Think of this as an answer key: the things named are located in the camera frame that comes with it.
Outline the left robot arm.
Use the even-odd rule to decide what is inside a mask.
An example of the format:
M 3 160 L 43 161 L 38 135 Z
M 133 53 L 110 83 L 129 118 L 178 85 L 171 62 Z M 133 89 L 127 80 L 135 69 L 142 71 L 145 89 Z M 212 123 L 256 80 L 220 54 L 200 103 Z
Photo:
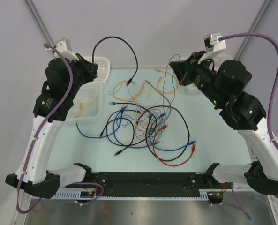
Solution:
M 74 163 L 57 171 L 47 170 L 47 164 L 74 98 L 82 85 L 94 81 L 97 69 L 97 64 L 88 62 L 80 54 L 76 54 L 74 60 L 55 58 L 48 63 L 47 80 L 33 109 L 28 150 L 18 170 L 6 176 L 8 185 L 38 198 L 50 199 L 61 187 L 78 183 L 85 188 L 92 183 L 91 168 L 84 164 Z

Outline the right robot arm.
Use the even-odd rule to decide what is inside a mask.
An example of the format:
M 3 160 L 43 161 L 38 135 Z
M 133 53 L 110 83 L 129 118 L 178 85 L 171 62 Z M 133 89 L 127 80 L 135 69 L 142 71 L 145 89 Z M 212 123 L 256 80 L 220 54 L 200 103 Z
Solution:
M 255 156 L 245 165 L 211 165 L 206 185 L 216 188 L 225 182 L 241 183 L 260 194 L 278 195 L 278 150 L 268 136 L 267 113 L 256 97 L 244 91 L 251 73 L 235 60 L 224 61 L 215 71 L 210 68 L 212 59 L 198 62 L 204 54 L 195 52 L 169 65 L 181 86 L 194 84 L 220 110 L 224 122 L 245 139 Z

